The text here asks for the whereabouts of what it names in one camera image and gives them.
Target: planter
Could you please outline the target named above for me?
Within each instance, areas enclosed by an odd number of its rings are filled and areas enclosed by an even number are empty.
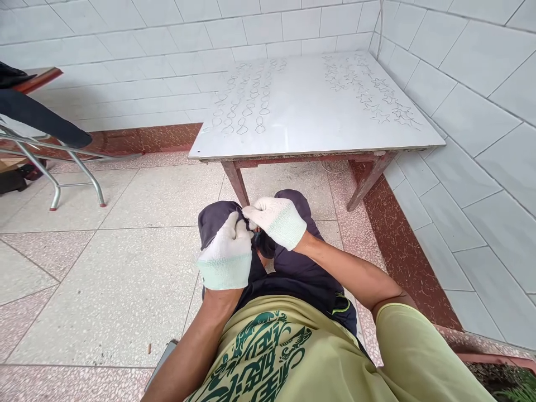
[[[497,401],[536,401],[536,362],[533,360],[473,353],[458,353],[458,357]]]

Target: yellow t-shirt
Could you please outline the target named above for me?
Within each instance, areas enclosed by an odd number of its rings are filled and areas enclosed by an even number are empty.
[[[376,326],[382,368],[304,301],[254,299],[225,326],[207,378],[187,400],[494,401],[417,310],[388,304]]]

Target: person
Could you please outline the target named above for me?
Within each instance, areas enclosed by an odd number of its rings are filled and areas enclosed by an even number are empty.
[[[494,400],[394,280],[323,241],[298,191],[211,204],[199,231],[203,302],[142,402]],[[342,286],[371,311],[383,367]]]

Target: white tabletop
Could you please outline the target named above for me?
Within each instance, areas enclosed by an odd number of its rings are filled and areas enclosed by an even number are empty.
[[[190,158],[445,145],[367,52],[237,63],[225,81]]]

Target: forearm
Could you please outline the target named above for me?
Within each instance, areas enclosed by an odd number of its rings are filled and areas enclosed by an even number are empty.
[[[415,307],[413,300],[374,264],[335,248],[305,232],[294,251],[308,256],[348,289],[374,317],[388,302]]]
[[[234,292],[240,297],[241,289]],[[182,401],[201,386],[212,365],[225,324],[238,299],[221,300],[207,290],[194,321],[153,379],[142,402]]]

